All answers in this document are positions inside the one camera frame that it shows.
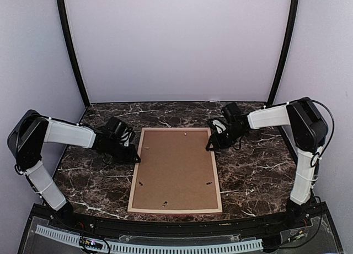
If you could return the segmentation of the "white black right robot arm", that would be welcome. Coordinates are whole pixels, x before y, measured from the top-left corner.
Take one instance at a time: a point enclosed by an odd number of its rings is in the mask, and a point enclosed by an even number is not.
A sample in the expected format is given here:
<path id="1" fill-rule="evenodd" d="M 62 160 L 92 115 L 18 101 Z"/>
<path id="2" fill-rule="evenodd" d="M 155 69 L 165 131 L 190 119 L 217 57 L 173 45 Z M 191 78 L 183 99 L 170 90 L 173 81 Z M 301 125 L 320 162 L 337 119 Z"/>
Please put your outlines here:
<path id="1" fill-rule="evenodd" d="M 290 202 L 299 206 L 308 202 L 318 178 L 319 161 L 325 151 L 329 128 L 316 108 L 317 101 L 310 98 L 262 107 L 243 113 L 234 102 L 222 108 L 225 121 L 208 120 L 211 129 L 206 150 L 215 152 L 240 143 L 251 130 L 265 127 L 290 126 L 297 148 L 297 166 Z"/>

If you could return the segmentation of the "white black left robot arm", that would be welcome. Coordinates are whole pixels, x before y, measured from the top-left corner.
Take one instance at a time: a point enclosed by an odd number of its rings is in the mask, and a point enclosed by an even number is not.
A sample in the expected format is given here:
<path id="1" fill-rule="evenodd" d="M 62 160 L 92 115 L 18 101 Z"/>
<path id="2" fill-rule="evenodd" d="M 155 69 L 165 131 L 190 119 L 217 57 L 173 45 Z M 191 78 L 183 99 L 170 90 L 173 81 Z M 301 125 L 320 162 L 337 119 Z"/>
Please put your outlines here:
<path id="1" fill-rule="evenodd" d="M 133 128 L 117 117 L 109 118 L 99 128 L 92 128 L 28 110 L 10 132 L 7 146 L 15 158 L 17 173 L 24 175 L 35 192 L 57 212 L 57 222 L 66 230 L 72 230 L 78 225 L 78 218 L 68 210 L 71 204 L 44 167 L 42 146 L 45 143 L 73 145 L 109 155 L 119 164 L 135 164 L 141 159 L 132 144 L 134 137 Z"/>

